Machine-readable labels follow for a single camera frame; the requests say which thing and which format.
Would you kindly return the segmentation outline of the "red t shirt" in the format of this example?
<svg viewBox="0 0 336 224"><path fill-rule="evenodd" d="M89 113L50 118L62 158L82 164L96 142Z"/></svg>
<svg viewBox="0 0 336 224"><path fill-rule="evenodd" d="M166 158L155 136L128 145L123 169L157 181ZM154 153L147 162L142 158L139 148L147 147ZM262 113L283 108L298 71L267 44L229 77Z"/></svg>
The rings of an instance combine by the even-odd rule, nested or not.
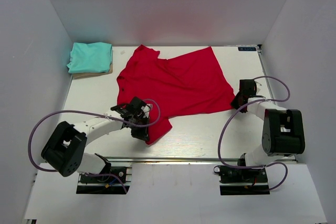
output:
<svg viewBox="0 0 336 224"><path fill-rule="evenodd" d="M150 111L148 145L172 128L170 118L227 111L235 97L211 47L172 59L159 55L140 45L117 77L118 104L134 97L156 102Z"/></svg>

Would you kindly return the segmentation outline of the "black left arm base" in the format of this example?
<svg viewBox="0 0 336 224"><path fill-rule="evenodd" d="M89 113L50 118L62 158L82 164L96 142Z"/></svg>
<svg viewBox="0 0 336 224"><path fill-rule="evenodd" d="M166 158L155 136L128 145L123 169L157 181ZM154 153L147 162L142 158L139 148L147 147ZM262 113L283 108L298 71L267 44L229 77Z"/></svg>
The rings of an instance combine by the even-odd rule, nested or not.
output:
<svg viewBox="0 0 336 224"><path fill-rule="evenodd" d="M131 163L112 162L108 176L80 174L77 182L78 195L126 195L131 186Z"/></svg>

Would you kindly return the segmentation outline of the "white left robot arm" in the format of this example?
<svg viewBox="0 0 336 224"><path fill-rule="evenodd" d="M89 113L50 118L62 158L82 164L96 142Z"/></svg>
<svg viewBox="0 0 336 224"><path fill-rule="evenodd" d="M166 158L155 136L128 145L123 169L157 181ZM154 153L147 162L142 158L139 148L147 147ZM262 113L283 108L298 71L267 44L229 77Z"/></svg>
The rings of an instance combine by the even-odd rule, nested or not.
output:
<svg viewBox="0 0 336 224"><path fill-rule="evenodd" d="M85 148L91 142L111 132L131 129L131 136L149 141L151 104L134 97L130 103L111 107L103 116L70 124L60 122L41 152L41 157L63 177L74 172L91 175L101 182L110 178L111 163L100 154L89 154Z"/></svg>

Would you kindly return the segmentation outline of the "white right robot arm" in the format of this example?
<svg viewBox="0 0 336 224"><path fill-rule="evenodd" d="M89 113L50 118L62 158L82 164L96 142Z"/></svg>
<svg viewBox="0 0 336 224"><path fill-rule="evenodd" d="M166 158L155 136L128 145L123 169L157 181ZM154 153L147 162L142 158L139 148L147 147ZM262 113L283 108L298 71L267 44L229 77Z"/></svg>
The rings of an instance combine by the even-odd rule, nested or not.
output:
<svg viewBox="0 0 336 224"><path fill-rule="evenodd" d="M247 182L255 177L254 166L265 167L305 151L302 113L277 106L258 95L255 79L239 81L239 91L231 105L241 113L252 113L263 121L261 144L238 160L237 175L241 180Z"/></svg>

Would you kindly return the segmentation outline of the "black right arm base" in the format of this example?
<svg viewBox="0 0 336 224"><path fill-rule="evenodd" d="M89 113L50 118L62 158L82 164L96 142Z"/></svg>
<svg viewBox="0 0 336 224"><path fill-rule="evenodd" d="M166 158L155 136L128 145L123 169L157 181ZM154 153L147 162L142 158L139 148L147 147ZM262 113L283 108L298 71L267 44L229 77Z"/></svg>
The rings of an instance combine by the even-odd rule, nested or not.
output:
<svg viewBox="0 0 336 224"><path fill-rule="evenodd" d="M217 165L213 169L219 176L221 196L269 195L266 170L238 169Z"/></svg>

